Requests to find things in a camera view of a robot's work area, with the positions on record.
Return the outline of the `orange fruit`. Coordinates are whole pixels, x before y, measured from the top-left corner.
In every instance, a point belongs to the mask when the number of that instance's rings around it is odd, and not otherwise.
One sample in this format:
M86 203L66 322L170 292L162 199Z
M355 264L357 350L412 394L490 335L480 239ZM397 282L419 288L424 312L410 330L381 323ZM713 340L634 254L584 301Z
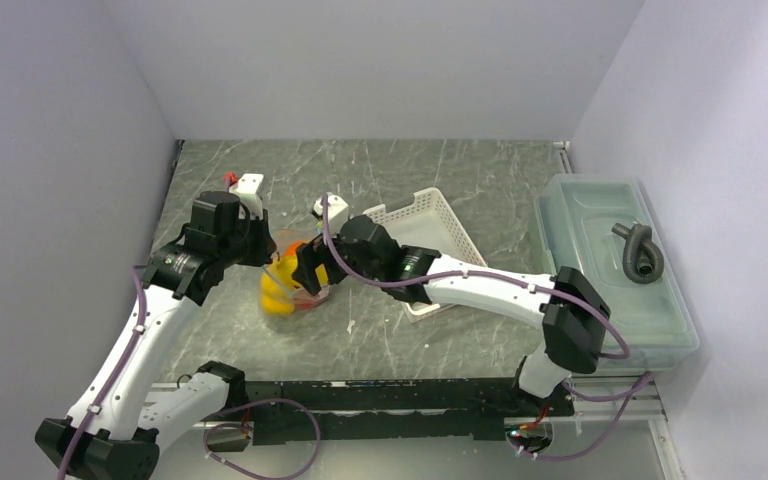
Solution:
M299 251L307 245L306 241L298 241L294 242L291 245L289 245L282 254L282 259L287 261L298 261L298 253Z

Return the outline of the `yellow mango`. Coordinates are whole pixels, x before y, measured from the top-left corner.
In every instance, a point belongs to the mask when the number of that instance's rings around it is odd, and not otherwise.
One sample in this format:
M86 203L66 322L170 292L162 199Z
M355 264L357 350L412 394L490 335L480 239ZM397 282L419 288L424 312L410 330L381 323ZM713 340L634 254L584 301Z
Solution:
M285 316L299 313L296 311L291 296L296 289L302 288L291 278L296 267L295 261L274 258L264 267L260 277L259 303L265 314Z

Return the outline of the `clear zip top bag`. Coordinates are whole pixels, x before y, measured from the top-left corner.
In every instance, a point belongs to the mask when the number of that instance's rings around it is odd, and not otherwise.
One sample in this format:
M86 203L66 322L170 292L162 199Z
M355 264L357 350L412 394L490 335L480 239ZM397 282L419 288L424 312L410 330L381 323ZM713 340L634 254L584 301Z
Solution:
M323 266L316 268L321 290L313 295L292 278L298 266L297 250L309 243L314 235L310 231L280 229L272 232L277 250L270 264L263 267L260 276L259 303L268 315L286 316L313 309L324 303L331 287Z

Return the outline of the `white perforated plastic basket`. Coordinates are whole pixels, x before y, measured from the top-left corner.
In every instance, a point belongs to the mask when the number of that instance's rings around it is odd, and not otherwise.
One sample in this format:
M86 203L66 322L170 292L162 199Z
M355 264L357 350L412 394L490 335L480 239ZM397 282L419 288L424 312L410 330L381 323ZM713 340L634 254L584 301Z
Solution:
M487 266L449 202L436 187L416 191L401 202L367 208L363 214L382 225L400 245L427 247L470 264Z

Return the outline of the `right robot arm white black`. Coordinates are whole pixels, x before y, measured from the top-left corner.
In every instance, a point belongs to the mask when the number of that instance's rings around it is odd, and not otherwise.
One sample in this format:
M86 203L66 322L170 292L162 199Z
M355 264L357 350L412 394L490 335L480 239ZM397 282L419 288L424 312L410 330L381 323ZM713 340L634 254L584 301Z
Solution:
M293 281L311 295L352 277L405 304L470 307L537 329L511 388L517 411L534 415L573 374L593 374L606 354L610 309L582 272L524 274L470 264L438 250L401 245L366 215L324 230L296 250Z

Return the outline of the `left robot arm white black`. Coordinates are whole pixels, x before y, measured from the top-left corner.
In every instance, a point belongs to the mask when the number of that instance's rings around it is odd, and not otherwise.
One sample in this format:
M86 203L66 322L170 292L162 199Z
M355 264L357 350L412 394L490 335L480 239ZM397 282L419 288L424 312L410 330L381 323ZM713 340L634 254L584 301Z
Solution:
M62 419L45 419L35 442L64 479L147 479L161 453L197 421L239 417L243 371L210 361L192 385L153 407L153 381L183 327L234 266L262 267L276 251L258 193L206 191L178 236L133 273L135 306L101 369Z

